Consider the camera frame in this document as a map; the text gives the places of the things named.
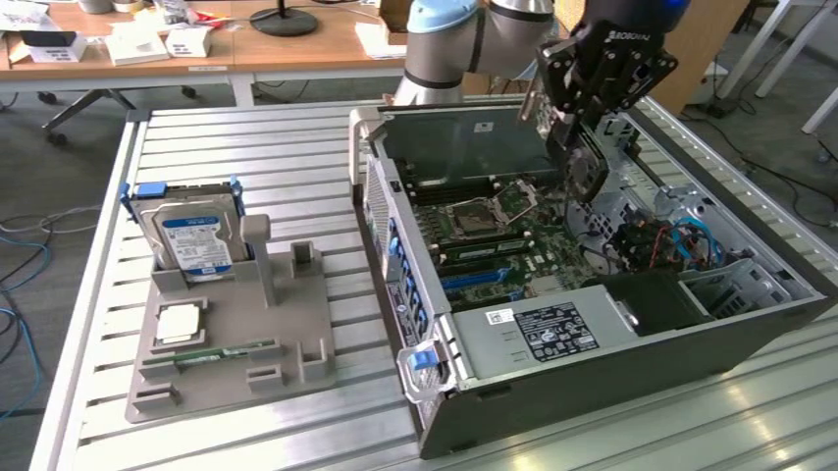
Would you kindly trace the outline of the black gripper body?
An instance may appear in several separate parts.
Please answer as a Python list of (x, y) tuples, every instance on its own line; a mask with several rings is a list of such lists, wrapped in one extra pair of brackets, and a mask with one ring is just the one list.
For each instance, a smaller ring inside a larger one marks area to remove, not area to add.
[(579, 64), (596, 65), (612, 46), (659, 52), (689, 6), (690, 0), (586, 1), (582, 19), (571, 30)]

